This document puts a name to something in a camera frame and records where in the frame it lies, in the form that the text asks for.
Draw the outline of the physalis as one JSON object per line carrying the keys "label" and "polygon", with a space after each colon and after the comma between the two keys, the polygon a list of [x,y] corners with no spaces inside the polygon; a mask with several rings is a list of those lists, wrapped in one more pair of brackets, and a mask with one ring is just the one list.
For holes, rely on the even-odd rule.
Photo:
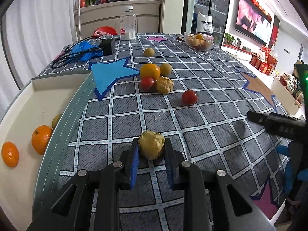
{"label": "physalis", "polygon": [[165,137],[160,133],[146,130],[138,142],[141,154],[148,160],[157,159],[164,151]]}

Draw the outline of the large orange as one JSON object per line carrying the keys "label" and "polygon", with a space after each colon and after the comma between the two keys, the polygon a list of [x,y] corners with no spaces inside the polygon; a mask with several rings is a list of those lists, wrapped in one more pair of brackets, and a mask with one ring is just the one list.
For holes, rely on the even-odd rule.
{"label": "large orange", "polygon": [[31,144],[39,155],[44,155],[52,134],[52,128],[47,125],[41,125],[34,130]]}

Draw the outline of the small mandarin orange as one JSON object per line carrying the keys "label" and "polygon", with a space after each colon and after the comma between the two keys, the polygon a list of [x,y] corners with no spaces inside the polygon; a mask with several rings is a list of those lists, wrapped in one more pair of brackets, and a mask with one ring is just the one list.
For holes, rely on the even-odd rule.
{"label": "small mandarin orange", "polygon": [[16,145],[10,141],[3,143],[1,155],[3,162],[11,168],[17,166],[19,161],[19,151]]}

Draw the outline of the red cherry tomato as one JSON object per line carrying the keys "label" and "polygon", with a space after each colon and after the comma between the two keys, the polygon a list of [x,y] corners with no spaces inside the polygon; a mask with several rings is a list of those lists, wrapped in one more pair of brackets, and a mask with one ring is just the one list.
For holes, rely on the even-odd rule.
{"label": "red cherry tomato", "polygon": [[182,102],[185,105],[193,105],[198,101],[198,95],[194,90],[187,90],[182,94]]}

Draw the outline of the small potted plant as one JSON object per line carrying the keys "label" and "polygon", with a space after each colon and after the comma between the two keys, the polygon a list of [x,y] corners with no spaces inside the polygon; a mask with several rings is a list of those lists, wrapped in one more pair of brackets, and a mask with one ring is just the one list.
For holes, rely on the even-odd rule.
{"label": "small potted plant", "polygon": [[224,44],[232,45],[234,41],[235,41],[234,36],[226,32],[224,35],[224,41],[223,41]]}

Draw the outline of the glass fruit bowl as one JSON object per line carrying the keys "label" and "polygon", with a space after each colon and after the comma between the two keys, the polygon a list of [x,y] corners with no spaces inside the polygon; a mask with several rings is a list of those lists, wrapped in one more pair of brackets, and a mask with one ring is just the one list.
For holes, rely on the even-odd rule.
{"label": "glass fruit bowl", "polygon": [[206,52],[210,50],[214,44],[212,35],[201,34],[201,33],[190,34],[185,32],[184,41],[188,47],[201,52]]}

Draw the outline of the white shopping bag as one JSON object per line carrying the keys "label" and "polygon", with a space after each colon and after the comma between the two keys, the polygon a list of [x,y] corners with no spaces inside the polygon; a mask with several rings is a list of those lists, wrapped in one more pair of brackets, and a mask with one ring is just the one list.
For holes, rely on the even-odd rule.
{"label": "white shopping bag", "polygon": [[197,26],[196,26],[197,33],[206,33],[212,34],[213,33],[213,19],[209,15],[204,15],[202,13],[197,14]]}

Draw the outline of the yellow-green round fruit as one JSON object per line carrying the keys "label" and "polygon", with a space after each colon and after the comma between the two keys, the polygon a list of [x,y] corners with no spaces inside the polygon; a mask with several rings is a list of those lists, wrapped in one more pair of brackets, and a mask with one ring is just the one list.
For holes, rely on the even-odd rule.
{"label": "yellow-green round fruit", "polygon": [[167,77],[172,73],[172,66],[169,63],[163,63],[159,68],[161,76]]}

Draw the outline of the small orange tomato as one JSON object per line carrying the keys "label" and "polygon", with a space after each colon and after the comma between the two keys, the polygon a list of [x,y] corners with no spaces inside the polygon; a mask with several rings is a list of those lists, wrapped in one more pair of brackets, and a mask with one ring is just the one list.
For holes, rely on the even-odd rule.
{"label": "small orange tomato", "polygon": [[153,78],[157,80],[161,75],[160,68],[153,63],[146,63],[140,68],[141,78]]}

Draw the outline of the far yellow-green fruit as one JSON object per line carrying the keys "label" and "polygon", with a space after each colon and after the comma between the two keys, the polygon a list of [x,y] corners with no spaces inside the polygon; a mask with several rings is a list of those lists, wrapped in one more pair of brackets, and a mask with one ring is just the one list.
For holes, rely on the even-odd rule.
{"label": "far yellow-green fruit", "polygon": [[147,48],[144,50],[145,57],[153,57],[155,55],[155,51],[152,48]]}

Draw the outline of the red plastic chair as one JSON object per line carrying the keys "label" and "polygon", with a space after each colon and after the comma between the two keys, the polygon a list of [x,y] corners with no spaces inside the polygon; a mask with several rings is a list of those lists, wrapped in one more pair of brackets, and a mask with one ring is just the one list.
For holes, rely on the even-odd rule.
{"label": "red plastic chair", "polygon": [[117,35],[117,31],[110,26],[102,26],[93,33],[94,37],[100,37],[103,35]]}

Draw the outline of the beige counter cabinet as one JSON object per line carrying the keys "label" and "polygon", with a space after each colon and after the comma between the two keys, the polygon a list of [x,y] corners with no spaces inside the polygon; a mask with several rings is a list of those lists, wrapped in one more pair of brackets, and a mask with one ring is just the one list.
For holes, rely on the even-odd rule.
{"label": "beige counter cabinet", "polygon": [[136,31],[138,33],[159,32],[160,24],[160,1],[154,0],[130,0],[118,1],[99,5],[91,5],[74,11],[77,32],[81,32],[83,38],[93,35],[100,27],[109,26],[120,32],[120,15],[124,7],[133,6],[136,15]]}

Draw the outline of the clear plastic bottle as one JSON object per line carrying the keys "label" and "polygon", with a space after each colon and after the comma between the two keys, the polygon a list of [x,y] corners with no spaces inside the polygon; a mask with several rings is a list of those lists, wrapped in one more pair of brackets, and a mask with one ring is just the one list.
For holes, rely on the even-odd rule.
{"label": "clear plastic bottle", "polygon": [[120,38],[123,41],[136,39],[136,15],[133,13],[133,6],[127,5],[120,15]]}

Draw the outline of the white curtain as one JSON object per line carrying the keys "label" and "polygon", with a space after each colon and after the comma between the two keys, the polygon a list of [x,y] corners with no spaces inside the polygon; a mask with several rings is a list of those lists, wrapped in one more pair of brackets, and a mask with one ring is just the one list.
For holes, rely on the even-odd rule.
{"label": "white curtain", "polygon": [[76,0],[14,0],[2,19],[4,50],[19,89],[77,41]]}

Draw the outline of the wall television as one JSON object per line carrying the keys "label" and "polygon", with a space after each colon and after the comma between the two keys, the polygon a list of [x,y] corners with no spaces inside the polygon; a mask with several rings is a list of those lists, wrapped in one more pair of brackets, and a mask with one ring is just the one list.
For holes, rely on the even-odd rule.
{"label": "wall television", "polygon": [[266,45],[271,33],[272,17],[263,12],[253,0],[239,0],[235,30]]}

